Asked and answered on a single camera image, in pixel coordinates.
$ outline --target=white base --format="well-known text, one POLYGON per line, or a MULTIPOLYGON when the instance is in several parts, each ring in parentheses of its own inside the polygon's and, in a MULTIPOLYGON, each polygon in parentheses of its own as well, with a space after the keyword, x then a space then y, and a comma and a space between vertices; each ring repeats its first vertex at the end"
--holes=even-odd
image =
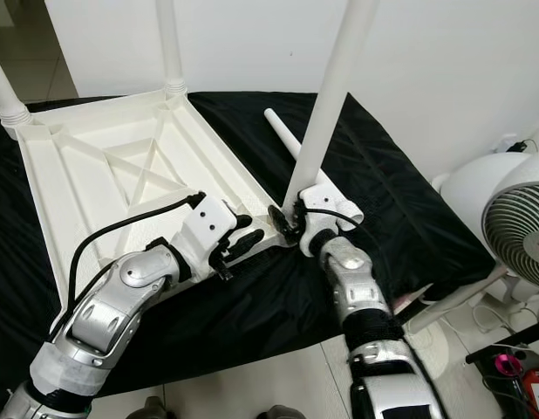
MULTIPOLYGON (((164 91, 33 114, 16 130, 62 307, 78 244, 129 216, 202 190, 265 231, 249 256, 280 237, 267 208, 276 205, 186 96, 164 91)), ((114 231, 84 252, 79 293, 105 264, 180 230, 188 206, 114 231)))

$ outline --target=black tablecloth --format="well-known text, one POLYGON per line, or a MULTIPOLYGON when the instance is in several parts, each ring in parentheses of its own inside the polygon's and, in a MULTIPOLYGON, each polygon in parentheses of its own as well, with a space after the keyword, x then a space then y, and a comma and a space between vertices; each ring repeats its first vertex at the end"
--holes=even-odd
MULTIPOLYGON (((303 138, 314 94, 192 93, 191 102, 278 202, 294 160, 263 117, 273 107, 303 138)), ((89 100, 30 105, 32 112, 89 100)), ((368 234, 348 234, 374 261, 390 300, 430 283, 447 292, 485 278, 493 260, 387 132, 353 97, 345 102, 324 171, 365 212, 368 234)), ((109 376, 108 395, 207 374, 340 333, 314 259, 270 249, 150 311, 109 376)), ((19 148, 0 126, 0 408, 59 309, 19 148)))

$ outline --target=white fan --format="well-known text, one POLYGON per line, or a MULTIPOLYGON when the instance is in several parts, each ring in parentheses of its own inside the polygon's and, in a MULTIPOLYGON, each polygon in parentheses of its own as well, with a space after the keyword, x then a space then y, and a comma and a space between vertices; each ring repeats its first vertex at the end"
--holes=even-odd
POLYGON ((458 169, 437 189, 491 254, 522 279, 507 279, 502 293, 495 285, 494 295, 524 301, 538 293, 539 153, 484 156, 458 169))

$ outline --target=white wall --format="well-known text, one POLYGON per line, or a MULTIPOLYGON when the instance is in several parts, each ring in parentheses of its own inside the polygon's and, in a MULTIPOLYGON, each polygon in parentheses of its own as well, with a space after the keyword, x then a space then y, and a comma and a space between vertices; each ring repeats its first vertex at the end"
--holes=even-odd
MULTIPOLYGON (((46 0, 80 96, 163 84, 153 1, 46 0)), ((314 92, 345 0, 176 0, 191 91, 314 92)), ((352 93, 426 177, 539 121, 539 0, 382 0, 352 93)))

